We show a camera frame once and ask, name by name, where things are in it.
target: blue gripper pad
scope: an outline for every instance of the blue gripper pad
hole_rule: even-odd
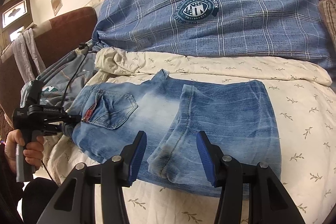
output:
[[[209,154],[209,151],[204,143],[203,137],[201,135],[201,132],[197,133],[196,136],[196,145],[197,150],[199,153],[199,156],[202,161],[202,165],[204,168],[205,175],[209,182],[211,182],[211,185],[216,187],[217,179],[215,176],[215,165],[211,160],[211,156]]]
[[[141,166],[141,162],[142,162],[142,158],[143,158],[143,155],[145,154],[146,146],[147,146],[147,135],[144,132],[139,141],[137,148],[135,149],[133,158],[129,165],[129,176],[128,176],[129,184],[132,184],[137,179],[140,166]]]

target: small wall picture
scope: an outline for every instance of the small wall picture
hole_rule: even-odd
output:
[[[58,11],[63,6],[62,0],[51,0],[51,6],[52,6],[52,9],[54,11],[54,15],[56,16]]]

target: beige striped fabric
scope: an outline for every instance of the beige striped fabric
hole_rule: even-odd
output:
[[[319,9],[336,49],[336,0],[320,0]]]

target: denim pocket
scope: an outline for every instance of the denim pocket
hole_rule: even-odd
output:
[[[107,129],[117,129],[138,107],[131,94],[98,90],[95,103],[87,110],[88,123]]]

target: leaf pattern fabric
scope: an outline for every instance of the leaf pattern fabric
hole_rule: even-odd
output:
[[[160,69],[168,70],[172,78],[222,85],[262,81],[277,120],[283,185],[306,224],[321,224],[334,206],[336,95],[328,87],[329,75],[318,65],[279,57],[186,57],[164,52],[125,52],[113,47],[102,49],[95,63],[99,72],[88,85],[140,84]],[[48,148],[44,160],[50,158],[48,169],[58,183],[77,163],[96,164],[65,136],[54,137],[45,146]],[[123,191],[131,223],[213,223],[218,205],[217,198],[139,180]],[[248,201],[244,201],[241,223],[247,223],[247,219]]]

